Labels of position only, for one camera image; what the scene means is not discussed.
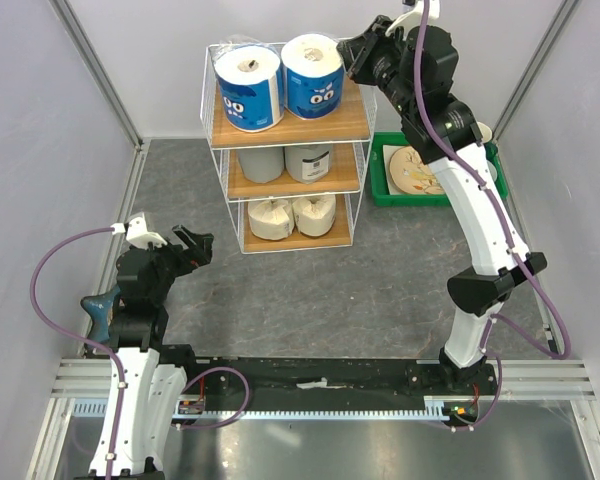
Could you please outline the blue roll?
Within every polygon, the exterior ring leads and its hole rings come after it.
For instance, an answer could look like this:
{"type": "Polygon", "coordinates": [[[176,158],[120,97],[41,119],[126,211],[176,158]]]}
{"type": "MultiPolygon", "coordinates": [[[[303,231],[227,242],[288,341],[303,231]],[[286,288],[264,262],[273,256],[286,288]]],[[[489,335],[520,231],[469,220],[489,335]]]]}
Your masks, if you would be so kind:
{"type": "Polygon", "coordinates": [[[282,120],[283,65],[273,47],[258,43],[224,46],[213,66],[221,105],[231,125],[252,133],[282,120]]]}
{"type": "Polygon", "coordinates": [[[284,45],[281,60],[285,105],[292,114],[314,120],[340,106],[344,67],[336,40],[318,33],[299,35],[284,45]]]}

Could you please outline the cream roll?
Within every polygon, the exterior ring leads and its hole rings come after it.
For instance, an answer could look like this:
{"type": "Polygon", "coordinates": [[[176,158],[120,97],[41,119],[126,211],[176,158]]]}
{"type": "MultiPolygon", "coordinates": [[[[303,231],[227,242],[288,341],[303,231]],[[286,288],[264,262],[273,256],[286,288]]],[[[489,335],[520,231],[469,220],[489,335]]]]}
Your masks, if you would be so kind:
{"type": "Polygon", "coordinates": [[[289,200],[250,201],[247,212],[250,230],[260,239],[278,241],[293,233],[295,221],[289,200]]]}
{"type": "Polygon", "coordinates": [[[298,197],[292,202],[295,226],[306,236],[320,237],[329,232],[335,222],[334,194],[298,197]]]}

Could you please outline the grey paper towel roll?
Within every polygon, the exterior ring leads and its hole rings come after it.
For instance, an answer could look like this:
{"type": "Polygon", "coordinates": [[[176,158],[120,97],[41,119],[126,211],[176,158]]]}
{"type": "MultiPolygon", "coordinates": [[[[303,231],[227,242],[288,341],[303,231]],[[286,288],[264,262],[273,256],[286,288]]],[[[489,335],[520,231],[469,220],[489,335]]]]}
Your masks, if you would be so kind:
{"type": "Polygon", "coordinates": [[[314,183],[331,169],[332,144],[310,144],[284,148],[285,167],[297,182],[314,183]]]}

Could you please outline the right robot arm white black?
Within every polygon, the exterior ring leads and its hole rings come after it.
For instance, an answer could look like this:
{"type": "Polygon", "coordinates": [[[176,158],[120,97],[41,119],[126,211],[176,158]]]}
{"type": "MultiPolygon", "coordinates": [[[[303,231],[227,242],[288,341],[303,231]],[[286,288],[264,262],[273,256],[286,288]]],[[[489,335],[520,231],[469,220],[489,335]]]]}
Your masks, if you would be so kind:
{"type": "Polygon", "coordinates": [[[546,268],[546,257],[517,233],[491,178],[475,117],[451,92],[459,55],[448,32],[405,30],[379,15],[337,51],[347,76],[378,88],[397,111],[407,143],[442,186],[467,240],[471,265],[447,282],[456,311],[437,371],[445,391],[461,393],[486,360],[488,320],[517,286],[546,268]]]}

